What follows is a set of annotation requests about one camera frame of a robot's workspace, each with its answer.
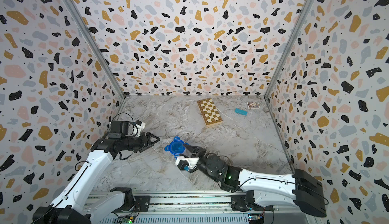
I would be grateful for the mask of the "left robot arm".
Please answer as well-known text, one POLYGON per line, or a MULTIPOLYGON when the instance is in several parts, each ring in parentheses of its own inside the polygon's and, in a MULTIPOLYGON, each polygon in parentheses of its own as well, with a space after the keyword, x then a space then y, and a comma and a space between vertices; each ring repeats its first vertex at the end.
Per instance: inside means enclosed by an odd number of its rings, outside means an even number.
POLYGON ((122 151, 142 153, 158 143, 160 138, 147 132, 139 137, 101 138, 91 148, 83 166, 67 187, 47 207, 39 207, 33 214, 34 224, 98 224, 116 210, 140 213, 132 189, 115 187, 105 197, 89 207, 85 203, 116 156, 122 151))

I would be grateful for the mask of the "wooden chessboard box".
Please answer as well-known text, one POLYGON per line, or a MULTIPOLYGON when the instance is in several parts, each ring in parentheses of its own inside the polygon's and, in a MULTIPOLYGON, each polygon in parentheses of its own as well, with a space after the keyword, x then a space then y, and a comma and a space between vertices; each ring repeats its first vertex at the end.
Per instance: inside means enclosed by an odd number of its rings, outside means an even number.
POLYGON ((197 105, 207 128, 223 123, 221 114, 215 106, 212 98, 198 100, 197 105))

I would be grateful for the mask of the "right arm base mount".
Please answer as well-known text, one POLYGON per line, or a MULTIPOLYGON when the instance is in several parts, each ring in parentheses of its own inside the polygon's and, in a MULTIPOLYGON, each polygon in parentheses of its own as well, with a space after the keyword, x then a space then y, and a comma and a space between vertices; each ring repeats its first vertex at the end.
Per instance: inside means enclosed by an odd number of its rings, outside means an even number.
POLYGON ((232 211, 272 211, 273 206, 260 206, 254 201, 254 191, 247 191, 245 194, 231 195, 232 211))

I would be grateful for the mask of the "blue container lid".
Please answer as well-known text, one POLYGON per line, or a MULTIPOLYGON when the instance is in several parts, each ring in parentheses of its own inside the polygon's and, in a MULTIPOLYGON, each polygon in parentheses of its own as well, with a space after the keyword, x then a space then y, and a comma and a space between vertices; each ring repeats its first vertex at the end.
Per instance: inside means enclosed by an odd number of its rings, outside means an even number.
POLYGON ((180 139, 180 137, 175 137, 169 145, 164 147, 165 152, 170 152, 176 159, 180 154, 186 150, 186 143, 180 139))

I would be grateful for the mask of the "playing card box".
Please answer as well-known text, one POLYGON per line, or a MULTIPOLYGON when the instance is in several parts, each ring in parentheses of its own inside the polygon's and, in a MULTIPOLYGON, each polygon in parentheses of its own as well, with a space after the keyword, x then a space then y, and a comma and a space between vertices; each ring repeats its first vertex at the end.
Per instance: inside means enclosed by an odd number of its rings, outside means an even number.
POLYGON ((247 105, 249 109, 260 108, 260 103, 258 101, 248 101, 247 105))

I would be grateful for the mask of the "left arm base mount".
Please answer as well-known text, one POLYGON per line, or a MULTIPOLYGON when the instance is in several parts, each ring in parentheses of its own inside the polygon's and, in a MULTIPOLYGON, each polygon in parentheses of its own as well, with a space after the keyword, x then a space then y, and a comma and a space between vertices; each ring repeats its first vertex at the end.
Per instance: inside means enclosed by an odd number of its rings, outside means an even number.
POLYGON ((114 213, 141 213, 148 212, 151 200, 150 195, 134 195, 130 187, 115 187, 110 192, 124 193, 124 203, 114 213))

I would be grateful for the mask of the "teal small box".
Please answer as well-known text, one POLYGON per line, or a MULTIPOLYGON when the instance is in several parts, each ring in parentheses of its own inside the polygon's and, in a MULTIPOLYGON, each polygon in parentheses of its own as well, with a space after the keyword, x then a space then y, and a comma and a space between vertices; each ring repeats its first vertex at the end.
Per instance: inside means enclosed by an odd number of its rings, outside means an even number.
POLYGON ((236 112, 237 114, 244 115, 244 116, 248 115, 248 112, 247 112, 247 111, 241 110, 241 109, 238 109, 238 108, 235 109, 235 112, 236 112))

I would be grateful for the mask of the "clear plastic container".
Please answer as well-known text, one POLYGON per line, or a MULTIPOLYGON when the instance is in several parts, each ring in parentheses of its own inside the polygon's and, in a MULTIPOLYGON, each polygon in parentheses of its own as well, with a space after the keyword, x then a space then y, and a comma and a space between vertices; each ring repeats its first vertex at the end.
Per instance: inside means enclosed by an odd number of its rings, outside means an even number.
POLYGON ((171 147, 171 149, 170 149, 170 153, 174 156, 175 159, 178 156, 180 156, 180 154, 183 154, 184 151, 185 151, 185 147, 184 146, 171 147))

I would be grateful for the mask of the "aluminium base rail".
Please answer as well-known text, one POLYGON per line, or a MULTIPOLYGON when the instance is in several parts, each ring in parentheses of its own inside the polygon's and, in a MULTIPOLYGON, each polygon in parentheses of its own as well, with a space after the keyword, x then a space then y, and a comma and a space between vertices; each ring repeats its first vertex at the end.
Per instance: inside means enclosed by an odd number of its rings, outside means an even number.
POLYGON ((319 224, 298 207, 245 210, 244 194, 223 191, 135 191, 136 208, 97 211, 94 224, 319 224))

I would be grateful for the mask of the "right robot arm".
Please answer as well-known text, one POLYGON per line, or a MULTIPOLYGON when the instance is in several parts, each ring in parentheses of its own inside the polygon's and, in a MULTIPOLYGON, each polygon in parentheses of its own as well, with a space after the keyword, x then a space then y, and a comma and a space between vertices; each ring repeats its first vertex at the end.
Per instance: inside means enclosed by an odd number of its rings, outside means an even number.
POLYGON ((197 146, 185 145, 189 156, 180 154, 176 165, 181 171, 200 171, 226 192, 244 192, 244 206, 239 211, 281 205, 297 206, 308 215, 326 217, 328 200, 323 185, 304 170, 292 174, 265 174, 235 167, 214 153, 197 146))

